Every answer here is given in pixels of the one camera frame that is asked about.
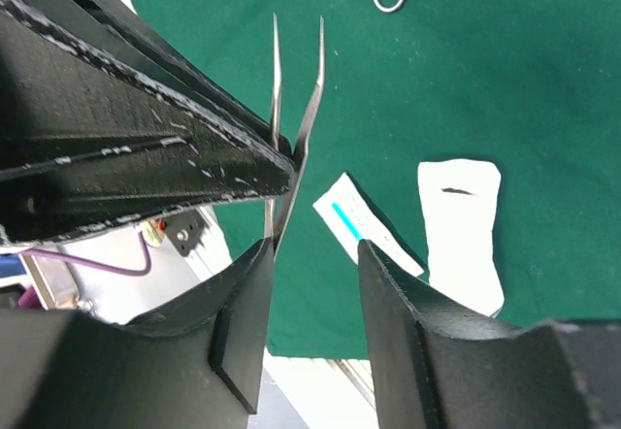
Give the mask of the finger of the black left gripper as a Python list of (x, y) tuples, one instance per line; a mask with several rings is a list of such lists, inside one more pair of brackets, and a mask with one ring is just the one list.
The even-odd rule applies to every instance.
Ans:
[(178, 82), (175, 90), (209, 111), (250, 128), (263, 141), (270, 141), (268, 124), (209, 79), (152, 29), (137, 14), (133, 0), (72, 1), (170, 74)]
[(68, 242), (203, 204), (271, 199), (291, 159), (252, 128), (1, 0), (1, 239)]

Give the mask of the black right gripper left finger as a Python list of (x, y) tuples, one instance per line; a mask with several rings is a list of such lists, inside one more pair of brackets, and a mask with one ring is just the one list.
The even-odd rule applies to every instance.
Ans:
[(244, 428), (258, 408), (270, 240), (125, 325), (74, 311), (1, 313), (5, 428)]

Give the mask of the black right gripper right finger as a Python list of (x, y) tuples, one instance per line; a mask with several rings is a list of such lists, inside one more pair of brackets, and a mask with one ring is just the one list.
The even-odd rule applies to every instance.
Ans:
[(616, 428), (618, 320), (520, 328), (412, 276), (370, 241), (359, 288), (382, 428)]

